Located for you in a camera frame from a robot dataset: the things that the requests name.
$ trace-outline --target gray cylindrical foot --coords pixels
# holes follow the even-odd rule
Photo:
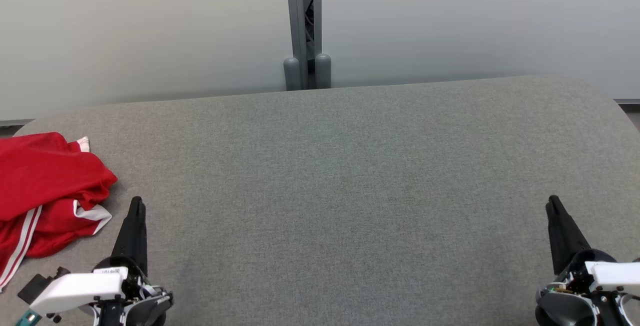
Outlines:
[[[302,90],[302,75],[298,59],[289,57],[284,60],[283,65],[286,91]]]
[[[327,54],[315,57],[315,85],[318,89],[331,89],[331,57]]]

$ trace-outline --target gray upholstered ottoman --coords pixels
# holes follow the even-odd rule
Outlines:
[[[96,237],[26,260],[0,295],[109,255],[131,197],[167,325],[535,325],[544,205],[640,256],[640,134],[581,80],[514,77],[108,105],[20,133],[91,139],[119,177]],[[90,319],[74,311],[67,326]]]

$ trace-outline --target white trim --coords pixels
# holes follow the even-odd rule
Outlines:
[[[97,234],[100,229],[102,229],[110,219],[112,219],[112,214],[109,213],[103,206],[95,205],[90,210],[85,210],[80,206],[80,202],[78,200],[73,200],[73,214],[78,219],[85,219],[91,221],[100,221],[98,226],[93,231],[93,235]]]
[[[82,153],[90,153],[89,149],[89,137],[85,136],[76,141],[78,145],[80,145],[80,152]]]
[[[0,294],[2,293],[2,289],[9,283],[14,274],[16,274],[18,267],[20,267],[20,263],[23,262],[23,258],[25,258],[25,255],[27,254],[27,250],[32,243],[32,237],[36,231],[36,225],[38,224],[41,210],[42,206],[38,206],[37,209],[30,209],[24,217],[18,245],[15,247],[11,257],[9,257],[2,275],[0,275]]]

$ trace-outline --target white wall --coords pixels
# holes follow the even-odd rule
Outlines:
[[[284,91],[288,0],[0,0],[0,121]]]
[[[333,87],[554,74],[640,98],[640,0],[322,0]]]

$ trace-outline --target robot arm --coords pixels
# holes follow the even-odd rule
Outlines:
[[[553,272],[538,290],[540,326],[633,326],[624,305],[640,295],[640,262],[618,263],[589,246],[557,196],[546,205]]]
[[[59,267],[56,276],[36,275],[18,296],[30,304],[16,326],[34,326],[45,315],[74,308],[93,315],[93,326],[162,326],[174,296],[147,278],[146,207],[134,197],[110,257],[91,273],[71,273]]]

